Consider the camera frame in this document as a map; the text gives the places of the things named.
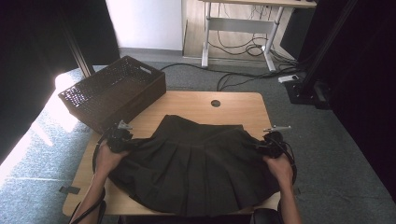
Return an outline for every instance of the sunlight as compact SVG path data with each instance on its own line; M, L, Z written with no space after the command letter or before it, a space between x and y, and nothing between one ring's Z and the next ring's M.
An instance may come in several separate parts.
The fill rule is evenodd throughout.
M31 126L32 130L47 144L47 146L52 147L53 143L50 141L49 136L44 132L40 125L35 121Z
M0 188L3 187L6 178L14 167L25 157L27 148L30 146L31 142L31 136L27 133L0 165Z
M74 127L78 123L78 119L69 113L58 94L59 92L73 86L75 83L76 81L67 73L57 76L55 79L56 90L51 95L46 105L49 115L68 133L73 131Z

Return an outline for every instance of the black fabric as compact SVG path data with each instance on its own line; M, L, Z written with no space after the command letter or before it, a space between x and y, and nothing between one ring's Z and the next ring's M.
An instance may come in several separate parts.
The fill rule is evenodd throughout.
M279 213L274 209L259 208L254 210L250 224L281 224Z
M251 215L226 215L218 217L121 216L119 217L118 224L248 224L250 217Z
M186 217L219 216L260 203L278 184L241 125L165 116L110 174L146 207Z

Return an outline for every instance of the wicker basket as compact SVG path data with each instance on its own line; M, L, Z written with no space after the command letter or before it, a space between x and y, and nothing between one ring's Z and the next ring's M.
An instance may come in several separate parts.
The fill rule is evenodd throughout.
M70 114L98 133L131 121L166 93L165 73L125 56L59 93Z

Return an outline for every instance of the standing desk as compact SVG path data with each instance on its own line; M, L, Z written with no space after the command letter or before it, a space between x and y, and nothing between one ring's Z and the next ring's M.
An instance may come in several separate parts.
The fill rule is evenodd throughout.
M228 32L241 32L250 34L269 34L265 46L262 46L262 52L267 62L270 72L275 72L276 68L270 55L270 49L274 42L277 27L279 26L280 17L282 16L284 7L299 7L310 8L316 7L314 1L307 2L306 0L200 0L207 5L206 18L205 18L205 42L202 51L202 67L208 66L208 39L209 30L228 31ZM279 7L274 21L254 21L254 20L238 20L229 18L213 18L210 16L212 3L224 4L243 4L243 5L256 5L256 6L272 6Z
M134 138L151 137L167 114L179 115L205 124L242 124L244 129L257 139L262 139L263 129L271 127L264 101L259 93L168 91L130 122ZM91 184L92 155L99 138L98 133L93 133L84 152L72 184L72 187L80 191L78 194L69 193L64 202L63 212L67 216L73 214L76 205L82 201ZM135 202L110 180L107 180L105 188L106 215L164 215ZM258 206L276 209L279 198L279 193L276 193ZM236 214L248 214L252 209L247 208Z

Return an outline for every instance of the hand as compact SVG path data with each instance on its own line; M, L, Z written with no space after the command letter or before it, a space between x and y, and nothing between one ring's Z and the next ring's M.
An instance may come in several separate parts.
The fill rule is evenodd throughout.
M103 142L99 147L99 152L96 157L95 172L101 175L108 175L119 165L122 158L126 157L128 154L128 151L114 153L110 150L107 143Z
M282 154L276 159L263 156L262 160L268 164L271 174L276 178L282 189L292 186L293 171L289 159L285 154Z

